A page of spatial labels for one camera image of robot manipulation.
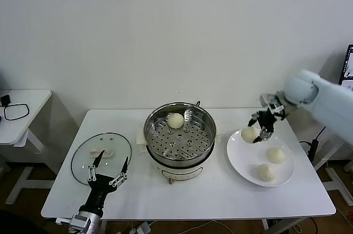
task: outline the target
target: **perforated steamer tray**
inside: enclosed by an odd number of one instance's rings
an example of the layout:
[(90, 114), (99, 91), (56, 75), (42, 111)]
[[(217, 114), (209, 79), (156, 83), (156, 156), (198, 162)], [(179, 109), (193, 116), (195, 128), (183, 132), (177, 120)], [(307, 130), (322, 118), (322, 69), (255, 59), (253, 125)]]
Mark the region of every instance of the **perforated steamer tray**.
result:
[[(184, 125), (168, 126), (168, 116), (179, 113)], [(194, 104), (173, 103), (156, 109), (146, 120), (144, 129), (147, 149), (152, 157), (169, 167), (190, 167), (211, 153), (216, 125), (207, 111)]]

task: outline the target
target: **white plate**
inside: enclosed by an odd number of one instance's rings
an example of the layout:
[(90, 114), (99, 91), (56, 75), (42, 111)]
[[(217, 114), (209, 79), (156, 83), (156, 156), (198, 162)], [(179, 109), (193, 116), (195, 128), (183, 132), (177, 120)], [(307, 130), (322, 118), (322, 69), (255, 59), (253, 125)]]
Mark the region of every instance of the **white plate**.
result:
[[(246, 180), (257, 185), (276, 187), (290, 181), (295, 171), (295, 161), (291, 150), (277, 136), (272, 135), (269, 140), (260, 143), (246, 143), (241, 135), (241, 130), (235, 132), (228, 140), (227, 154), (231, 165)], [(272, 147), (282, 149), (286, 155), (286, 161), (282, 164), (272, 163), (266, 156), (266, 151)], [(275, 179), (272, 182), (261, 180), (256, 169), (258, 165), (270, 164), (275, 172)]]

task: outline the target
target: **table leg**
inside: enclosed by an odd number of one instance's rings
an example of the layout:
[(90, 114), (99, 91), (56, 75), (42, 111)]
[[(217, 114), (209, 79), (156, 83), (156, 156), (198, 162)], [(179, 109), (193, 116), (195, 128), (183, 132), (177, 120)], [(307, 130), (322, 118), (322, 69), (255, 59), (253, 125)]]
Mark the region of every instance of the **table leg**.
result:
[(295, 219), (282, 219), (277, 224), (270, 227), (268, 230), (265, 230), (264, 234), (281, 234), (282, 232), (288, 230), (295, 224), (303, 221), (305, 217), (299, 217)]
[(35, 148), (42, 154), (43, 162), (55, 173), (58, 174), (61, 163), (55, 155), (45, 147), (42, 142), (28, 129), (28, 140), (35, 146)]
[(343, 170), (345, 172), (353, 172), (353, 161), (348, 162), (348, 164), (343, 167)]
[(102, 220), (100, 224), (99, 234), (104, 234), (106, 229), (107, 220)]
[(22, 189), (50, 189), (54, 184), (53, 180), (27, 180), (32, 172), (33, 167), (25, 167), (20, 178), (17, 180), (14, 188), (12, 189), (9, 197), (6, 199), (7, 205), (13, 205)]
[(6, 164), (4, 158), (0, 156), (0, 171), (9, 172), (11, 168)]
[(353, 206), (353, 196), (350, 194), (335, 170), (332, 168), (326, 168), (325, 171), (332, 180), (331, 182), (323, 183), (326, 191), (338, 190), (343, 199), (346, 201), (347, 205)]
[(329, 158), (336, 153), (343, 145), (345, 141), (337, 136), (327, 141), (321, 148), (320, 151), (316, 153), (315, 159), (313, 161), (313, 166), (315, 171), (317, 171)]

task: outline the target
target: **white table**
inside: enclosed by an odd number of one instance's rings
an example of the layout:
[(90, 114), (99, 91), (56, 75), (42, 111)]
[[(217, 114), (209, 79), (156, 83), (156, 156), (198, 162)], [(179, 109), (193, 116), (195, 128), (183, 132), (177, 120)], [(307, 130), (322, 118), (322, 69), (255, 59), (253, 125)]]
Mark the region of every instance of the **white table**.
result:
[(217, 125), (216, 139), (205, 170), (196, 178), (169, 185), (150, 164), (148, 153), (138, 153), (136, 134), (151, 110), (90, 110), (65, 158), (42, 209), (43, 217), (72, 217), (85, 203), (88, 186), (75, 181), (71, 159), (88, 138), (117, 132), (131, 143), (133, 155), (129, 179), (105, 201), (106, 220), (234, 220), (283, 219), (268, 229), (279, 233), (304, 217), (332, 215), (336, 209), (304, 150), (285, 120), (276, 123), (276, 135), (291, 149), (296, 171), (291, 181), (265, 188), (243, 179), (229, 164), (226, 143), (237, 129), (247, 125), (257, 109), (208, 109)]
[[(31, 132), (29, 125), (39, 113), (40, 109), (48, 101), (51, 91), (48, 89), (35, 90), (1, 90), (0, 96), (10, 95), (10, 104), (25, 103), (29, 108), (29, 114), (21, 119), (8, 121), (4, 118), (4, 109), (1, 108), (0, 116), (0, 146), (23, 147), (26, 140), (32, 142), (42, 156), (43, 162), (55, 173), (60, 169), (59, 162), (50, 154), (48, 149), (40, 142), (40, 140)], [(41, 188), (50, 189), (53, 181), (51, 180), (27, 180), (32, 171), (32, 167), (26, 167), (16, 185), (11, 191), (6, 204), (14, 204), (18, 195), (23, 188)]]

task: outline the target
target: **wooden floor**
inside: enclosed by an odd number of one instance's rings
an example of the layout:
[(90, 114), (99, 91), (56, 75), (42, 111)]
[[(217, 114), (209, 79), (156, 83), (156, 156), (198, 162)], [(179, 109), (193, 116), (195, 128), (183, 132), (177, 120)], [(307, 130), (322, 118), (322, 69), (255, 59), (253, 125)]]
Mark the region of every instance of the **wooden floor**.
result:
[[(347, 188), (353, 193), (353, 180), (350, 175), (342, 170), (343, 164), (330, 164), (330, 167), (334, 168)], [(0, 179), (0, 209), (8, 210), (16, 215), (25, 217), (32, 221), (37, 226), (42, 227), (50, 234), (67, 234), (67, 226), (58, 226), (54, 222), (45, 220), (41, 217), (40, 211), (45, 202), (45, 199), (49, 193), (49, 190), (41, 189), (25, 189), (20, 194), (17, 202), (14, 205), (6, 205), (5, 200), (9, 195), (12, 187), (16, 183), (20, 176), (23, 167), (13, 167), (11, 172), (5, 174)], [(319, 170), (319, 176), (322, 181), (329, 180), (324, 169)], [(30, 179), (55, 179), (55, 175), (47, 167), (36, 167), (31, 174)], [(345, 215), (348, 216), (350, 212), (353, 212), (353, 207), (349, 207), (345, 204), (340, 194), (336, 191), (329, 193), (335, 206)], [(337, 211), (337, 213), (330, 217), (316, 217), (315, 222), (318, 225), (319, 234), (339, 234), (339, 233), (353, 233), (353, 227), (351, 227), (343, 218), (343, 216)], [(136, 227), (141, 222), (108, 222), (106, 228), (106, 234), (116, 234), (119, 231), (123, 231), (123, 234), (129, 233), (131, 226)], [(206, 223), (206, 221), (158, 221), (152, 226), (152, 234), (178, 234), (191, 227), (200, 226)], [(235, 234), (259, 234), (263, 232), (263, 227), (260, 220), (232, 220), (222, 221), (227, 225)], [(302, 228), (302, 234), (315, 234), (314, 222), (310, 219), (306, 219), (300, 223)], [(189, 234), (211, 234), (211, 233), (230, 233), (224, 226), (212, 222), (204, 227), (200, 227), (194, 230), (190, 230)]]

